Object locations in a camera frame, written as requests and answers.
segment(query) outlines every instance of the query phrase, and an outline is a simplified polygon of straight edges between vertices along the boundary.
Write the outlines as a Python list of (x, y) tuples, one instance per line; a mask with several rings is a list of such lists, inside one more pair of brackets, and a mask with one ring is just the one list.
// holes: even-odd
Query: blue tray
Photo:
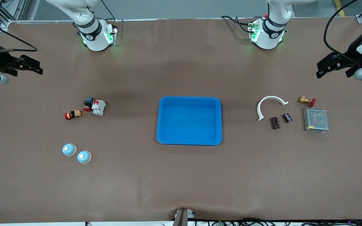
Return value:
[(220, 100), (216, 97), (164, 96), (158, 106), (157, 141), (164, 144), (220, 144)]

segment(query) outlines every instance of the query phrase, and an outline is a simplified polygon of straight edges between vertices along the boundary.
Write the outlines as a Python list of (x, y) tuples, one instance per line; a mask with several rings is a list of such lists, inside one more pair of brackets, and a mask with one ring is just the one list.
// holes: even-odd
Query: brown table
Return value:
[[(44, 75), (0, 86), (0, 223), (168, 220), (181, 207), (212, 219), (362, 218), (362, 82), (344, 71), (316, 78), (326, 22), (292, 19), (270, 51), (224, 20), (125, 22), (103, 52), (72, 24), (11, 24), (39, 48), (28, 55)], [(355, 18), (336, 18), (328, 38), (345, 51), (361, 33)], [(0, 45), (25, 47), (5, 35)], [(159, 144), (166, 95), (218, 97), (223, 142)], [(264, 102), (258, 122), (269, 95), (290, 103)], [(327, 110), (330, 131), (304, 131), (302, 95)], [(106, 101), (105, 115), (66, 121), (85, 96)], [(287, 112), (294, 121), (272, 130), (268, 118)], [(65, 143), (92, 161), (64, 156)]]

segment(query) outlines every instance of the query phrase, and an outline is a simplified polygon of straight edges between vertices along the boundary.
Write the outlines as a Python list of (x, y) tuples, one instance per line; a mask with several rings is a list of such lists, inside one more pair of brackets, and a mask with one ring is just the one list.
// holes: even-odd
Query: white curved object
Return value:
[(263, 114), (261, 112), (261, 104), (264, 100), (267, 100), (267, 99), (272, 99), (272, 100), (277, 100), (279, 101), (283, 106), (285, 106), (286, 104), (288, 104), (288, 101), (287, 102), (284, 102), (284, 100), (282, 100), (280, 97), (277, 97), (277, 96), (266, 96), (266, 97), (263, 97), (263, 99), (259, 102), (258, 104), (258, 107), (257, 107), (257, 112), (258, 112), (258, 116), (259, 116), (259, 119), (258, 121), (262, 120), (264, 117), (263, 117)]

